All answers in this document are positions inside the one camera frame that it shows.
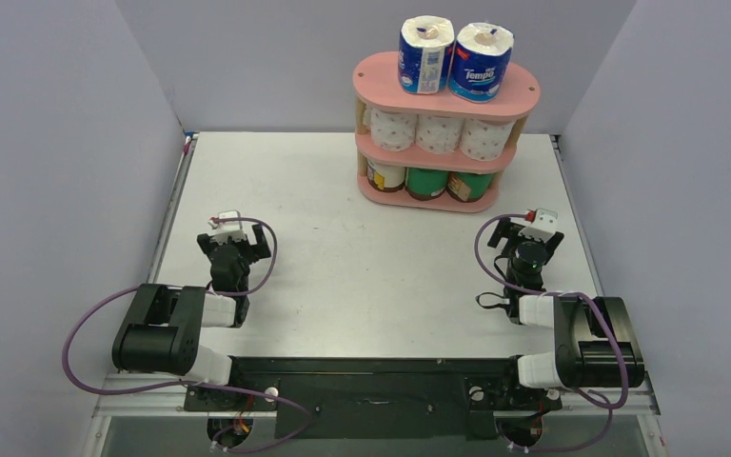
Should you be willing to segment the beige brown paper roll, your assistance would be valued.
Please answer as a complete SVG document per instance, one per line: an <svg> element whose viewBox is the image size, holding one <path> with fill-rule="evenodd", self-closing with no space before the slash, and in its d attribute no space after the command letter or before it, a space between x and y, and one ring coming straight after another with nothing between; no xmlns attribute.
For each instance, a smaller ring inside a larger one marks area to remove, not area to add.
<svg viewBox="0 0 731 457"><path fill-rule="evenodd" d="M396 192L405 187L406 167L367 161L367 182L380 192Z"/></svg>

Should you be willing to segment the blue paper roll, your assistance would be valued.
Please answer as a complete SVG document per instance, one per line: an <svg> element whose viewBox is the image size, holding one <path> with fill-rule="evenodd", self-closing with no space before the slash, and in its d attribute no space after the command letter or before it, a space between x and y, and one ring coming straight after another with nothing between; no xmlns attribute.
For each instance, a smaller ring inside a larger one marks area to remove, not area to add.
<svg viewBox="0 0 731 457"><path fill-rule="evenodd" d="M403 90L434 94L447 83L455 43L449 19L422 15L406 19L399 39L398 79Z"/></svg>

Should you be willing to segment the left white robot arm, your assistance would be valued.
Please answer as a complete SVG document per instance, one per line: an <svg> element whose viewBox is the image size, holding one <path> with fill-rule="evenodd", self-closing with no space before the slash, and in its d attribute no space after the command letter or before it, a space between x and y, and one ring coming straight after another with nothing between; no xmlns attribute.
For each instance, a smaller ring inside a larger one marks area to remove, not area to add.
<svg viewBox="0 0 731 457"><path fill-rule="evenodd" d="M208 396L223 409L245 400L246 383L232 374L233 359L200 343L204 328L239 328L250 307L251 266L276 256L267 240L273 230L252 218L253 240L244 218L214 219L197 236L209 261L209 284L175 287L145 283L136 289L111 348L113 364L125 371L167 373L209 384Z"/></svg>

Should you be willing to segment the green brown roll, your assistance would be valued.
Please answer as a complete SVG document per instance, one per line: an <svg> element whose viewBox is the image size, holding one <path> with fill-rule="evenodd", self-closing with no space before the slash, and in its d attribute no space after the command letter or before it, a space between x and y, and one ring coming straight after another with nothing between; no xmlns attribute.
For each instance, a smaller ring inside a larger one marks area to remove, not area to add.
<svg viewBox="0 0 731 457"><path fill-rule="evenodd" d="M421 201L438 198L447 186L449 172L440 169L407 168L405 190Z"/></svg>
<svg viewBox="0 0 731 457"><path fill-rule="evenodd" d="M478 174L451 171L446 190L451 197L459 202L476 202L484 196L494 177L494 173Z"/></svg>

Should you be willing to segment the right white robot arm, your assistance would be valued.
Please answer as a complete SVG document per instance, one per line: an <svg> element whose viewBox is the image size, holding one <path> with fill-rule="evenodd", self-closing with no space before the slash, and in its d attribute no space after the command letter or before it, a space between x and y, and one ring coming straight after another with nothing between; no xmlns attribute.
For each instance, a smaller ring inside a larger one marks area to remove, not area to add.
<svg viewBox="0 0 731 457"><path fill-rule="evenodd" d="M495 308L515 325L553 333L551 350L518 357L517 370L500 379L501 398L521 407L537 388L640 386L646 369L623 299L544 286L544 267L564 238L556 215L540 209L494 223L487 244L500 252L488 273L503 287Z"/></svg>

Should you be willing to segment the floral white paper roll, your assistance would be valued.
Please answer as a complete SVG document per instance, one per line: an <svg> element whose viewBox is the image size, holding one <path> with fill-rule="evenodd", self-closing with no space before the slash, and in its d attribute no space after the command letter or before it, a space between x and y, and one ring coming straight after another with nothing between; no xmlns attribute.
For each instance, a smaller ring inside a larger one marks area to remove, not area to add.
<svg viewBox="0 0 731 457"><path fill-rule="evenodd" d="M433 154L451 154L458 147L464 118L419 115L415 144Z"/></svg>

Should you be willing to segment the pink three-tier shelf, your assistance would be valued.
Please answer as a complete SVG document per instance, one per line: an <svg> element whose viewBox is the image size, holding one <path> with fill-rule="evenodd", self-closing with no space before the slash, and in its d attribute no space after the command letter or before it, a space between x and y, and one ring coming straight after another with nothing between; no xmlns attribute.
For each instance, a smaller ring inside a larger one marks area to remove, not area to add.
<svg viewBox="0 0 731 457"><path fill-rule="evenodd" d="M355 144L361 193L375 203L390 206L463 213L488 209L498 198L500 176L515 157L528 115L540 101L539 82L530 71L512 63L505 73L498 97L486 104L470 103L447 89L435 94L416 95L404 91L399 84L398 60L396 51L378 52L362 60L353 71L357 115ZM486 161L469 158L459 149L452 153L434 154L412 145L402 151L388 151L378 147L373 140L375 128L365 123L367 109L480 119L509 125L510 132L508 138L499 144L499 156ZM418 200L405 190L387 192L377 189L367 179L370 161L388 166L491 175L493 180L484 196L472 203L458 203L447 193L431 200Z"/></svg>

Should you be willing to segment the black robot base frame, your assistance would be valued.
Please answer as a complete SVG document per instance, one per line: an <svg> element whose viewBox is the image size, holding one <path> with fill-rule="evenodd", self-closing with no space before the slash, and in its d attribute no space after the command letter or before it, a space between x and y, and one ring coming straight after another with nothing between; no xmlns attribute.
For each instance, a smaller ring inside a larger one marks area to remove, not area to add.
<svg viewBox="0 0 731 457"><path fill-rule="evenodd" d="M641 375L614 385L531 388L515 359L244 358L230 389L165 386L158 376L108 378L114 422L195 419L213 449L245 452L298 440L460 437L514 450L590 447L616 418L650 414Z"/></svg>

